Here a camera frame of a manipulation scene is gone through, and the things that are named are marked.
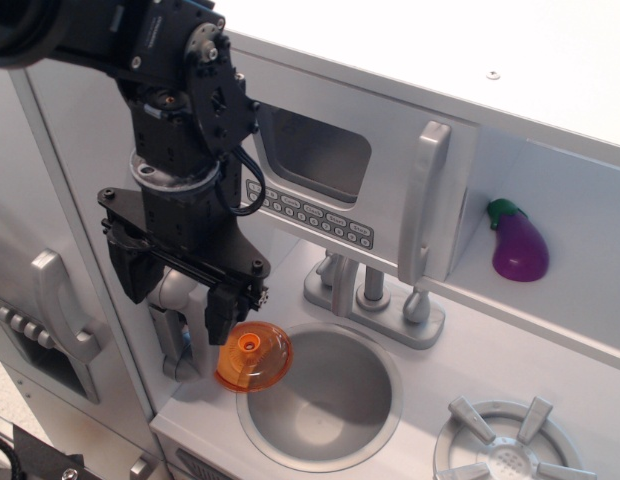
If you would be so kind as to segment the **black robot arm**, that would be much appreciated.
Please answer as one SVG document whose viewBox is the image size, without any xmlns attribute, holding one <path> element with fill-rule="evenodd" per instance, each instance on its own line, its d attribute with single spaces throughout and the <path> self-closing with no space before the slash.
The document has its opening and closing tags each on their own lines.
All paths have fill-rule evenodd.
<svg viewBox="0 0 620 480">
<path fill-rule="evenodd" d="M 266 300 L 268 261 L 237 221 L 241 176 L 264 178 L 243 149 L 259 103 L 231 62 L 225 19 L 210 1 L 0 1 L 0 68 L 52 59 L 112 78 L 129 108 L 137 189 L 105 188 L 110 259 L 142 301 L 170 267 L 208 289 L 208 341 Z"/>
</svg>

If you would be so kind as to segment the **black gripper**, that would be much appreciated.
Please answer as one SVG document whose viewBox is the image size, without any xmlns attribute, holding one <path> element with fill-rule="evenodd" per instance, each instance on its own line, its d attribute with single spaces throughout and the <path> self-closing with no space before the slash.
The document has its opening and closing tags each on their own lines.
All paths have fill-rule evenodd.
<svg viewBox="0 0 620 480">
<path fill-rule="evenodd" d="M 267 300 L 267 259 L 229 211 L 241 200 L 241 177 L 229 175 L 185 195 L 102 189 L 98 203 L 111 263 L 126 296 L 141 303 L 168 266 L 212 288 L 205 326 L 210 345 L 225 345 L 250 309 Z"/>
</svg>

